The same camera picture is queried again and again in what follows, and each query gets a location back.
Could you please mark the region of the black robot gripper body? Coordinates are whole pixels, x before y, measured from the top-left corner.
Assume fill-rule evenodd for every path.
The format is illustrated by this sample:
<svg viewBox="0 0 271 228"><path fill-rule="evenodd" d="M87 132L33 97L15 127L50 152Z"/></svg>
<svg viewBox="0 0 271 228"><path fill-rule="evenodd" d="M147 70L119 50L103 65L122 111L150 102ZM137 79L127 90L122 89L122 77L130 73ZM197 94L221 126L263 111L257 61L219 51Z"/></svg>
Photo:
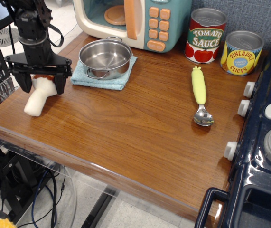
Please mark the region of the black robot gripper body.
<svg viewBox="0 0 271 228"><path fill-rule="evenodd" d="M38 46L25 46L23 53L5 56L11 73L59 75L64 77L72 75L71 63L68 58L53 52L50 44Z"/></svg>

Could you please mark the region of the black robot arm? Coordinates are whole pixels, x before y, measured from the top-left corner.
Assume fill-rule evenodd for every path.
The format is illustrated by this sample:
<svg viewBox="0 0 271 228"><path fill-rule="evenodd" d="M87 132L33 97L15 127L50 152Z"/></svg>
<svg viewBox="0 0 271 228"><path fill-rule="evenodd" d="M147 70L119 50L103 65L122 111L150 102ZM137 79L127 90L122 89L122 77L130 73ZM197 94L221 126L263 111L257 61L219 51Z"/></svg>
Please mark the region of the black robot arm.
<svg viewBox="0 0 271 228"><path fill-rule="evenodd" d="M9 72L13 74L21 89L28 93L32 87L31 75L54 76L57 94L64 92L65 82L72 75L68 58L53 52L54 43L49 38L51 9L43 0L2 0L19 32L23 52L6 56Z"/></svg>

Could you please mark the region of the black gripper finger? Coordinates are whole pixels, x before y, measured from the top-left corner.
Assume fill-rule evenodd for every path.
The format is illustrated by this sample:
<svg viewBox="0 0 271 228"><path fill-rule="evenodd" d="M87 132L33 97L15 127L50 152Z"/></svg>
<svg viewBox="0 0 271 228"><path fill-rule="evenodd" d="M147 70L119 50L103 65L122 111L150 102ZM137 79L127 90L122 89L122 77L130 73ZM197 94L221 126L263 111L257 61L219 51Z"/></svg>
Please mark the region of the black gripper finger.
<svg viewBox="0 0 271 228"><path fill-rule="evenodd" d="M32 88L31 74L29 74L29 73L12 73L12 74L15 77L20 88L24 92L29 93Z"/></svg>
<svg viewBox="0 0 271 228"><path fill-rule="evenodd" d="M66 78L64 75L55 75L54 76L54 82L57 90L57 94L61 95L64 93Z"/></svg>

